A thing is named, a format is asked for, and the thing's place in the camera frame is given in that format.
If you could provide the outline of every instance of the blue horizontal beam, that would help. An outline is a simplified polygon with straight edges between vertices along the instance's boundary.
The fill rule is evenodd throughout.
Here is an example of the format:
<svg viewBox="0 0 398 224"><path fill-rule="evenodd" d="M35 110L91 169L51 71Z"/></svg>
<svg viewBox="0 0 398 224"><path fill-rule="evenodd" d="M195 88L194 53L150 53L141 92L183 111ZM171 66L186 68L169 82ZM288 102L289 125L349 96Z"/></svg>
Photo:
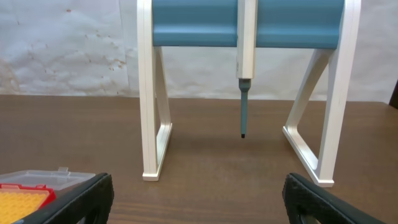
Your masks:
<svg viewBox="0 0 398 224"><path fill-rule="evenodd" d="M258 0L257 47L335 49L344 0ZM153 0L154 46L236 47L238 0Z"/></svg>

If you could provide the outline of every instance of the white support leg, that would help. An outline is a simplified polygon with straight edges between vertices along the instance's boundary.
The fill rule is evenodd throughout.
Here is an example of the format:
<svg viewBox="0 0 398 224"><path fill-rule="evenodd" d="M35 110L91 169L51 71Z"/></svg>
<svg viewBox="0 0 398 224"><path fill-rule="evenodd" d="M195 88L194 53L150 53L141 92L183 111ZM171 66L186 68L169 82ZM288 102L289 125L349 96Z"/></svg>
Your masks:
<svg viewBox="0 0 398 224"><path fill-rule="evenodd" d="M360 0L345 1L338 48L330 56L330 52L324 50L314 52L292 111L283 128L285 136L295 149L310 177L321 187L331 187L334 184L333 171L354 59L360 11ZM297 125L319 77L326 67L327 60L329 63L328 98L319 159L317 159L299 135Z"/></svg>
<svg viewBox="0 0 398 224"><path fill-rule="evenodd" d="M152 45L152 0L137 1L139 93L144 180L157 181L172 130L162 51ZM155 95L160 112L156 135Z"/></svg>

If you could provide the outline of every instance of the white wall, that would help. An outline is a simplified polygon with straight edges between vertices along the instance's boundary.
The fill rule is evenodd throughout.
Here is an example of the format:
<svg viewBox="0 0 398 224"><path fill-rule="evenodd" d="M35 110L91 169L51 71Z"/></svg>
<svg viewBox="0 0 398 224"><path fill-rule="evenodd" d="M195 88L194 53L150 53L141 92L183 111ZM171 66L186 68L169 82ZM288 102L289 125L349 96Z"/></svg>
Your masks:
<svg viewBox="0 0 398 224"><path fill-rule="evenodd" d="M136 1L120 6L1 1L0 93L138 96ZM397 14L396 0L363 0L349 100L388 102L398 79ZM311 52L257 49L249 97L293 100ZM171 97L239 98L234 48L167 47L164 54ZM325 94L324 74L312 98Z"/></svg>

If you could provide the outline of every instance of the wall stain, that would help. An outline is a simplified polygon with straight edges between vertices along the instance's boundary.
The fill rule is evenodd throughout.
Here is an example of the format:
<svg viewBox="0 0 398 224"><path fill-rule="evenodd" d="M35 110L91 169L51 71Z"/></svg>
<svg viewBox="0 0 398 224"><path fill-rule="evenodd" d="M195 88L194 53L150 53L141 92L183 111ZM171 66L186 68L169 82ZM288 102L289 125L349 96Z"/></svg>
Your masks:
<svg viewBox="0 0 398 224"><path fill-rule="evenodd" d="M11 66L0 59L0 93L1 94L19 94L19 81Z"/></svg>

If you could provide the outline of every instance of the clear plastic lid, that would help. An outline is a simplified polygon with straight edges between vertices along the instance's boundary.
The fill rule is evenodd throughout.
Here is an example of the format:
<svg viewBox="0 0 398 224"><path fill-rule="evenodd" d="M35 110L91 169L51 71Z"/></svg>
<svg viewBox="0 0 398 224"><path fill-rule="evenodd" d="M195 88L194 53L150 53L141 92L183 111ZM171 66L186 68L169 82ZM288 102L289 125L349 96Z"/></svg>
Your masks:
<svg viewBox="0 0 398 224"><path fill-rule="evenodd" d="M69 172L67 167L60 167L58 171L23 170L0 175L2 184L21 184L26 187L46 185L50 189L62 190L84 182L95 174Z"/></svg>

